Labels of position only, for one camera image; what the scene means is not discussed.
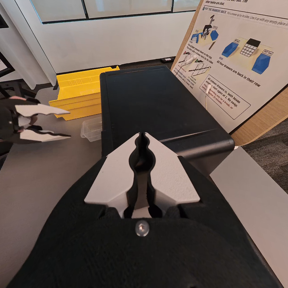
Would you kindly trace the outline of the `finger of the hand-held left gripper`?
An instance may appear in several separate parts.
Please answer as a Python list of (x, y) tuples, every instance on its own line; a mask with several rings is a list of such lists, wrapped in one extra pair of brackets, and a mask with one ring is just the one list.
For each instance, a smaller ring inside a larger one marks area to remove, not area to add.
[(37, 105), (15, 105), (16, 111), (22, 115), (23, 117), (32, 117), (36, 114), (43, 114), (43, 115), (49, 115), (49, 114), (56, 114), (56, 115), (62, 115), (62, 114), (70, 114), (69, 111), (47, 106), (43, 104), (37, 104)]
[(20, 133), (20, 144), (43, 143), (71, 138), (70, 135), (57, 134), (51, 131), (23, 130)]

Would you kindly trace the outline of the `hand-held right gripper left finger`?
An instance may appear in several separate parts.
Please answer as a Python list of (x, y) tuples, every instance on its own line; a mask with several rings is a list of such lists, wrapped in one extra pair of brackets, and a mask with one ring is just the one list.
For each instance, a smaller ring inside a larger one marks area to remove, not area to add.
[(141, 134), (136, 133), (106, 156), (86, 198), (86, 204), (114, 207), (121, 218), (131, 218), (138, 198), (137, 173)]

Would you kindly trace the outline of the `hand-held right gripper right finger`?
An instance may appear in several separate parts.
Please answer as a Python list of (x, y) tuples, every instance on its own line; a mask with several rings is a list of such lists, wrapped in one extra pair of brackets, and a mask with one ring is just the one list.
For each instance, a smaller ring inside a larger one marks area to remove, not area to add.
[(178, 155), (145, 132), (147, 153), (152, 166), (147, 175), (147, 201), (152, 218), (161, 218), (170, 207), (198, 203), (200, 196)]

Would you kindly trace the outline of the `yellow plastic bin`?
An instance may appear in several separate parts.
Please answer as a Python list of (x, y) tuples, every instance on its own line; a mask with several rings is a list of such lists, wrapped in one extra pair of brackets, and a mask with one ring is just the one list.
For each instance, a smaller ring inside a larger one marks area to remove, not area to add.
[(49, 105), (70, 113), (56, 117), (68, 121), (101, 114), (100, 74), (115, 70), (119, 70), (119, 66), (57, 75), (59, 94)]

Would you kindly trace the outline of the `clear plastic drawer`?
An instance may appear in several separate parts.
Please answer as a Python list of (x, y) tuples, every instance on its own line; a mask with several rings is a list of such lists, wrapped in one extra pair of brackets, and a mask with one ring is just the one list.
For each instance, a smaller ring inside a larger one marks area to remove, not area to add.
[(85, 120), (81, 126), (81, 138), (86, 138), (89, 142), (98, 141), (102, 138), (102, 116)]

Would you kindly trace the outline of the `black drawer cabinet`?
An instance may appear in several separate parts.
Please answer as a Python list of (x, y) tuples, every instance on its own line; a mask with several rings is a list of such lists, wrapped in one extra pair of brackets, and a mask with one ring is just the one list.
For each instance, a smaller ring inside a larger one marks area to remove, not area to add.
[(234, 150), (232, 137), (166, 66), (100, 74), (102, 156), (138, 132), (208, 176)]

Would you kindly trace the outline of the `black metal stand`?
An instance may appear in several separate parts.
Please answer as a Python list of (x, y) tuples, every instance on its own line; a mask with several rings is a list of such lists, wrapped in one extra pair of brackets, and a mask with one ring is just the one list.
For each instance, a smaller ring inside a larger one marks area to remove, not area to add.
[(8, 80), (8, 81), (1, 81), (0, 84), (0, 91), (1, 95), (3, 95), (5, 98), (11, 97), (11, 95), (8, 93), (8, 91), (14, 91), (16, 96), (22, 97), (22, 98), (27, 98), (27, 97), (36, 97), (36, 93), (29, 90), (25, 89), (21, 85), (21, 80)]

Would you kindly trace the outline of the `glass partition window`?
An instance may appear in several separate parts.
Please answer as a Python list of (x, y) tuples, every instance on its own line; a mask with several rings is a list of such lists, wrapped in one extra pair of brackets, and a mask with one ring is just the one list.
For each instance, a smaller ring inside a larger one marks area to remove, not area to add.
[(199, 0), (31, 0), (44, 24), (195, 11)]

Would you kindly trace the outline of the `wooden board with instruction poster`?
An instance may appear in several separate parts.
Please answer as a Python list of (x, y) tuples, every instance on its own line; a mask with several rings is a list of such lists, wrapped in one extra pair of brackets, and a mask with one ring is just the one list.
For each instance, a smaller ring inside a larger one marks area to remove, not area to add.
[(287, 119), (287, 1), (200, 1), (172, 73), (236, 146)]

